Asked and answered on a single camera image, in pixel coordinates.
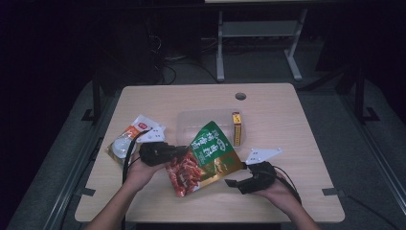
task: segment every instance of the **food package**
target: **food package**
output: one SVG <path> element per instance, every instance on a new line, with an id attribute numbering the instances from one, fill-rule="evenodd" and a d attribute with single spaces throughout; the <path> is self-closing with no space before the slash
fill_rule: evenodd
<path id="1" fill-rule="evenodd" d="M 142 131 L 151 130 L 153 128 L 159 127 L 162 132 L 165 131 L 165 127 L 159 123 L 154 122 L 144 115 L 139 115 L 130 126 L 128 126 L 125 131 L 114 140 L 113 143 L 108 145 L 106 152 L 113 160 L 117 163 L 124 164 L 125 156 L 128 151 L 131 141 Z M 137 146 L 134 146 L 132 153 L 134 153 Z"/>
<path id="2" fill-rule="evenodd" d="M 167 172 L 177 196 L 199 190 L 242 169 L 233 145 L 211 121 L 201 128 L 185 156 L 172 159 Z"/>

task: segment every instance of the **wooden table top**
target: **wooden table top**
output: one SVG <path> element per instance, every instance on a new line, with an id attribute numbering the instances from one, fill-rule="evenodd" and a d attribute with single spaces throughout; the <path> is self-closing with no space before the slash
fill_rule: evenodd
<path id="1" fill-rule="evenodd" d="M 239 101 L 236 93 L 244 93 Z M 135 118 L 143 114 L 167 127 L 166 141 L 177 145 L 177 115 L 189 109 L 234 107 L 242 111 L 246 139 L 237 150 L 244 161 L 251 149 L 282 148 L 269 161 L 284 169 L 295 183 L 303 206 L 319 222 L 339 222 L 345 217 L 326 165 L 305 117 L 295 89 L 288 83 L 200 84 L 129 86 L 123 90 L 106 131 L 101 150 L 76 211 L 78 221 L 90 221 L 118 191 L 122 169 L 104 151 Z M 248 171 L 225 178 L 251 177 Z M 288 217 L 269 201 L 242 195 L 223 179 L 185 197 L 177 197 L 165 170 L 157 172 L 138 193 L 126 214 L 136 222 L 284 222 Z"/>

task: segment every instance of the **clear plastic box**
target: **clear plastic box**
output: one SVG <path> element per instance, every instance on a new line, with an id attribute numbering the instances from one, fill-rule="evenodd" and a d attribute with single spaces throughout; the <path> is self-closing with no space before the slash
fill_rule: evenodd
<path id="1" fill-rule="evenodd" d="M 233 112 L 241 116 L 241 141 L 238 147 L 234 146 L 235 125 Z M 244 116 L 238 108 L 214 108 L 185 110 L 177 116 L 176 139 L 180 146 L 188 146 L 200 129 L 208 122 L 214 121 L 223 131 L 234 149 L 241 147 L 245 140 Z"/>

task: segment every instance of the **person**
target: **person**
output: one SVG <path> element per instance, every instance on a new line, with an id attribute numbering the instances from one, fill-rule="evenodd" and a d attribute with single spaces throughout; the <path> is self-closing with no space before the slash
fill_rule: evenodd
<path id="1" fill-rule="evenodd" d="M 132 159 L 137 159 L 138 157 L 139 153 L 137 152 L 133 154 Z M 118 229 L 135 195 L 146 186 L 157 171 L 165 166 L 165 164 L 161 164 L 150 167 L 141 160 L 135 161 L 128 170 L 125 183 L 85 229 Z M 265 190 L 254 192 L 253 195 L 262 196 L 269 200 L 287 214 L 298 230 L 320 229 L 305 208 L 279 180 L 275 180 Z"/>

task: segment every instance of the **dark background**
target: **dark background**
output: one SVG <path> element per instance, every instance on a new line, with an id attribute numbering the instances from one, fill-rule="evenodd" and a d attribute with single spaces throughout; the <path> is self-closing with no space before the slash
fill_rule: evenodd
<path id="1" fill-rule="evenodd" d="M 198 58 L 200 36 L 215 32 L 216 26 L 215 19 L 214 24 L 203 21 L 195 12 L 163 14 L 146 26 L 143 15 L 100 16 L 79 9 L 66 1 L 0 2 L 1 99 L 6 105 L 1 117 L 1 229 L 8 225 L 80 90 L 95 73 L 101 73 L 107 93 L 126 84 L 154 84 L 160 78 L 151 70 L 156 60 L 139 49 L 150 45 L 148 29 Z M 313 9 L 303 35 L 326 41 L 318 68 L 334 70 L 356 61 L 406 123 L 404 15 L 405 8 L 397 2 Z M 119 41 L 125 41 L 126 28 L 134 25 L 137 31 L 130 34 L 138 35 L 138 43 L 123 46 Z M 122 62 L 139 65 L 125 70 L 103 49 Z M 95 63 L 104 68 L 94 68 Z"/>

